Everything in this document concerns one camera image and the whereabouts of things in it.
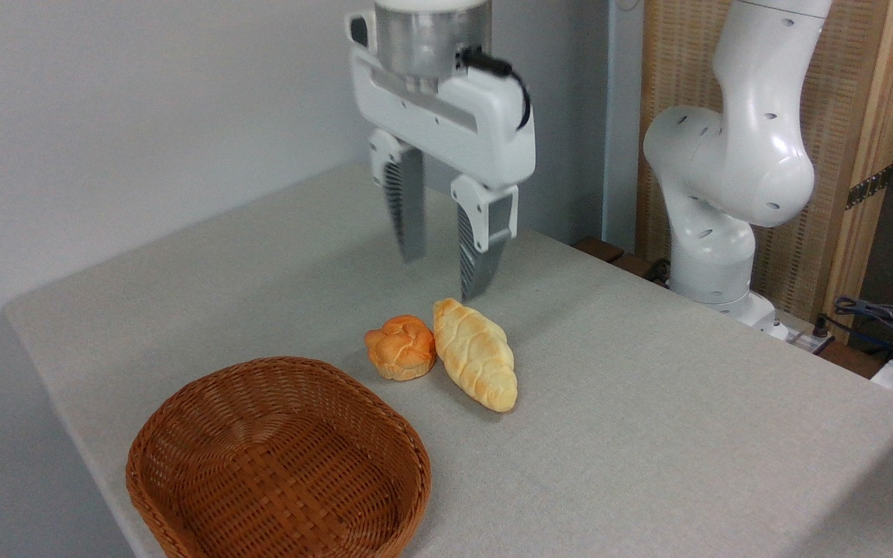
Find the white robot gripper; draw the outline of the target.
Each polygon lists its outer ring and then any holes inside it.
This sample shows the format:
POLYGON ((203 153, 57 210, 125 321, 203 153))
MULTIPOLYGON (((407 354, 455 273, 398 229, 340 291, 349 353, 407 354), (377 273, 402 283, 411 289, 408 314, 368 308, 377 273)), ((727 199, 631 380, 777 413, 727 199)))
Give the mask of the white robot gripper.
POLYGON ((369 9, 345 18, 357 107, 379 128, 369 137, 372 179, 405 262, 426 253, 422 152, 462 173, 450 185, 462 301, 489 289, 517 236, 516 183, 536 166, 532 105, 510 64, 490 53, 491 17, 369 9))

